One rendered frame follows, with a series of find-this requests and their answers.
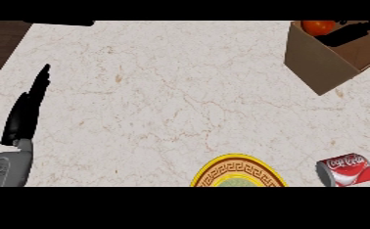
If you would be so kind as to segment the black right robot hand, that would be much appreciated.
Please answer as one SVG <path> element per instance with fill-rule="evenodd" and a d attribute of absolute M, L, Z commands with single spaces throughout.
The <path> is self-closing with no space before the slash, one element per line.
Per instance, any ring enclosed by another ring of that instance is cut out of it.
<path fill-rule="evenodd" d="M 352 23 L 326 35 L 317 36 L 321 43 L 330 47 L 337 47 L 348 42 L 364 37 L 370 32 L 370 21 L 367 23 Z"/>

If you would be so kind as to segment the red orange tomato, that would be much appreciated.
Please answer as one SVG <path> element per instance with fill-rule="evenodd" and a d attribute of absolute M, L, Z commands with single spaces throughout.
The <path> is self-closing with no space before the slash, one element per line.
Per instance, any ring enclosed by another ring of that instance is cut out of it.
<path fill-rule="evenodd" d="M 333 31 L 335 21 L 301 21 L 301 26 L 311 36 L 327 35 Z"/>

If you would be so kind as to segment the brown cardboard box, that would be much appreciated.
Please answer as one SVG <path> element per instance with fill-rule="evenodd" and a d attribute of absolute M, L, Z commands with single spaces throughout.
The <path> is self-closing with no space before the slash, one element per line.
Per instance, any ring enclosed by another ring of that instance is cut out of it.
<path fill-rule="evenodd" d="M 367 22 L 335 21 L 333 31 L 352 23 Z M 370 68 L 370 32 L 360 39 L 337 47 L 330 47 L 304 31 L 299 21 L 292 22 L 284 65 L 312 91 L 318 95 L 326 94 Z"/>

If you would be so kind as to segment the yellow patterned plate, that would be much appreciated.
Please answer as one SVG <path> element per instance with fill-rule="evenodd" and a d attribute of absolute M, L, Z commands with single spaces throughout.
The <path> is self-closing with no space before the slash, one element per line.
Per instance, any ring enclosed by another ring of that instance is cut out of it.
<path fill-rule="evenodd" d="M 274 169 L 255 157 L 227 154 L 211 160 L 190 182 L 192 187 L 284 187 Z"/>

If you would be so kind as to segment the red soda can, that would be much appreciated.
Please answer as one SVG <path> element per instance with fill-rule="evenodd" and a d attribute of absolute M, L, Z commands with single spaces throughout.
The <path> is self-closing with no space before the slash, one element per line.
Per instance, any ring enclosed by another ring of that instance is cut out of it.
<path fill-rule="evenodd" d="M 370 161 L 346 154 L 317 162 L 317 173 L 326 187 L 346 187 L 370 182 Z"/>

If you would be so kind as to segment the black appliance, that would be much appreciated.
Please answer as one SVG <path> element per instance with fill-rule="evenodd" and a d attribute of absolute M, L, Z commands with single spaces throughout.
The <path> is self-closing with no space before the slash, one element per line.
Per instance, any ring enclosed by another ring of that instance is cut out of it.
<path fill-rule="evenodd" d="M 78 26 L 93 26 L 96 21 L 35 21 L 25 20 L 25 23 L 41 23 L 41 24 L 57 24 L 57 25 L 78 25 Z"/>

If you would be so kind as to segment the dark brown wooden panel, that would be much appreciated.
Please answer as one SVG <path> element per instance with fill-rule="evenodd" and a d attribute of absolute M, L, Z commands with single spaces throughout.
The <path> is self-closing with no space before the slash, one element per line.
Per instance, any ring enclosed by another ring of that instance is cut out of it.
<path fill-rule="evenodd" d="M 0 68 L 10 58 L 31 26 L 23 21 L 0 21 Z"/>

